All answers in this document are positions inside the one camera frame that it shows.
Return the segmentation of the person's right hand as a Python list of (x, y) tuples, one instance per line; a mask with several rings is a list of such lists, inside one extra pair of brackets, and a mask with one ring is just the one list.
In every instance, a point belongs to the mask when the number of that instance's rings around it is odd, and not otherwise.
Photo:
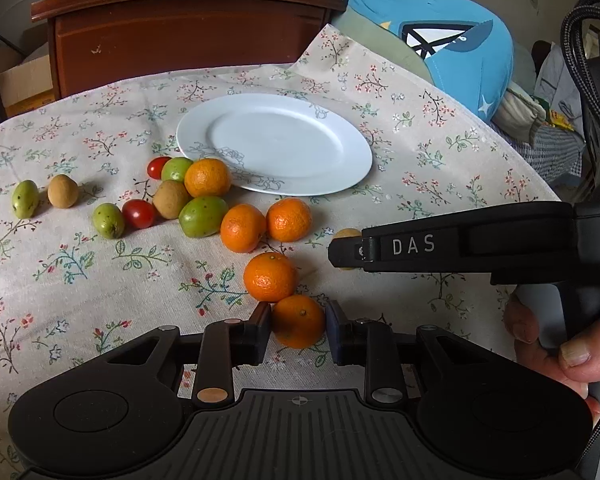
[(516, 296), (506, 304), (504, 324), (514, 337), (517, 362), (574, 390), (588, 404), (593, 422), (598, 422), (600, 402), (590, 396), (588, 385), (600, 382), (600, 319), (555, 353), (540, 345), (538, 320)]

